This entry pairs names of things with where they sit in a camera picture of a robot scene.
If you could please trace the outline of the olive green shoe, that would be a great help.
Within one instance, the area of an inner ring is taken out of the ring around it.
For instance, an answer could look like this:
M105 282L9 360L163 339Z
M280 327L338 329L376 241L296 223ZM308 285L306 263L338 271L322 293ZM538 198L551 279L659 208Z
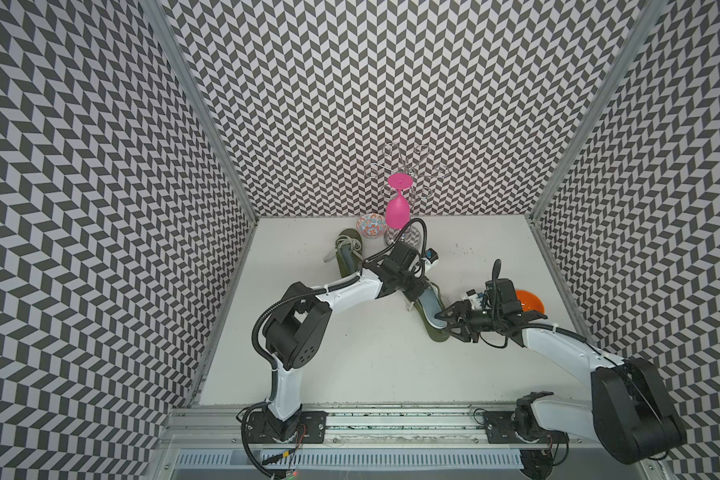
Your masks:
M363 241L360 233L354 228L341 231L334 241L332 250L324 256L323 262L335 261L342 278L360 269L363 261Z
M446 322L436 318L445 306L439 287L434 283L429 283L424 292L414 301L406 301L408 311L415 310L425 328L429 338L437 343L442 343L450 338L450 335L444 330Z

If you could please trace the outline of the grey-blue insole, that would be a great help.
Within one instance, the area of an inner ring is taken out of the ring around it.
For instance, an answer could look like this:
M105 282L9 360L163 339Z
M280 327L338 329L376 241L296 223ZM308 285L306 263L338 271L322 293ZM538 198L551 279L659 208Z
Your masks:
M419 303L423 310L424 319L430 327L435 330L443 330L447 326L445 320L437 317L445 307L436 287L430 285L419 297Z

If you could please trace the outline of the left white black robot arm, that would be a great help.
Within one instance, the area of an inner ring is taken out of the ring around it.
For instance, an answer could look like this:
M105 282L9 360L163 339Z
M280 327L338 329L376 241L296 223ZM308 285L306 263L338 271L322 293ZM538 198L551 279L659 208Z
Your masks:
M446 322L436 318L444 310L440 289L426 278L438 254L427 240L426 223L413 218L389 245L365 258L360 233L346 229L334 244L342 278L317 287L296 282L257 319L251 343L272 370L270 394L257 408L275 440L288 441L297 433L303 412L301 368L318 352L332 315L400 291L430 335L444 338Z

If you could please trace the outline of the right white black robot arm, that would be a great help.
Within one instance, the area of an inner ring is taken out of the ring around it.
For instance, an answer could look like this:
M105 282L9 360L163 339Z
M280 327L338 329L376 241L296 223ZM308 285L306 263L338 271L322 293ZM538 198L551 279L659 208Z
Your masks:
M608 353L524 306L500 271L496 261L484 291L471 291L438 312L436 328L472 343L496 333L545 357L589 390L586 400L550 391L519 398L511 422L520 441L535 443L553 432L596 440L622 464L659 459L686 444L687 427L653 363Z

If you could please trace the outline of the colourful patterned small bowl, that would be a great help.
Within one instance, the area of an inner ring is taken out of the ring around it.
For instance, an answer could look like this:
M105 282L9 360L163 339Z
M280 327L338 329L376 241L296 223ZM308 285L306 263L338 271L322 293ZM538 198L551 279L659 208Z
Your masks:
M362 237L375 239L384 236L387 224L383 215L367 213L357 219L355 228Z

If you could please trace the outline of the pink plastic wine glass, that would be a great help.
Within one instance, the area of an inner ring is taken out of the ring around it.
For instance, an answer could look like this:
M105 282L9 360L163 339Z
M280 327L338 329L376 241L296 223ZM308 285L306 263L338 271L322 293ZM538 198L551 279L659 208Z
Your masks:
M388 178L387 183L396 192L396 196L387 204L385 220L389 228L399 230L411 218L411 207L403 193L413 185L413 179L408 174L395 173Z

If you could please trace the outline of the orange plastic bowl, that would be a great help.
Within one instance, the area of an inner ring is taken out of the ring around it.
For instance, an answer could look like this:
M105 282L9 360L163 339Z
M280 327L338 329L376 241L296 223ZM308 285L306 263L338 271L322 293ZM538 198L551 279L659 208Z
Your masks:
M517 290L516 297L521 303L523 312L536 311L545 314L545 306L542 300L532 292L526 290Z

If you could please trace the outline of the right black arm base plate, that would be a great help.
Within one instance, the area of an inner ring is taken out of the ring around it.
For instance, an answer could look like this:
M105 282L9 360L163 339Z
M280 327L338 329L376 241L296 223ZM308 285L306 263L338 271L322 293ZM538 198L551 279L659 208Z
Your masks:
M546 430L526 411L487 411L483 413L484 428L490 444L517 444L551 447L566 444L569 436L560 431Z

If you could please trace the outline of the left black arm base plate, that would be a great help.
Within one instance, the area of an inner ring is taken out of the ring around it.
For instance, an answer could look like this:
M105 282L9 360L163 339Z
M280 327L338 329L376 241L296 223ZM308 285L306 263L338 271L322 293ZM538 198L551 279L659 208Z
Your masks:
M242 427L242 435L254 444L322 444L327 427L325 411L299 410L286 420L278 419L269 409L251 413Z

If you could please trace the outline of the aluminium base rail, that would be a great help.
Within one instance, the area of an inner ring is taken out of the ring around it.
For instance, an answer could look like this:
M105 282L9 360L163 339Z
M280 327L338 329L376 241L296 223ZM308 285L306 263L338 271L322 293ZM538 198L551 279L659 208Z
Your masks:
M240 405L200 406L169 414L154 448L240 448ZM522 448L515 438L493 434L482 412L510 412L512 403L307 405L324 411L324 422L307 435L323 439L312 448Z

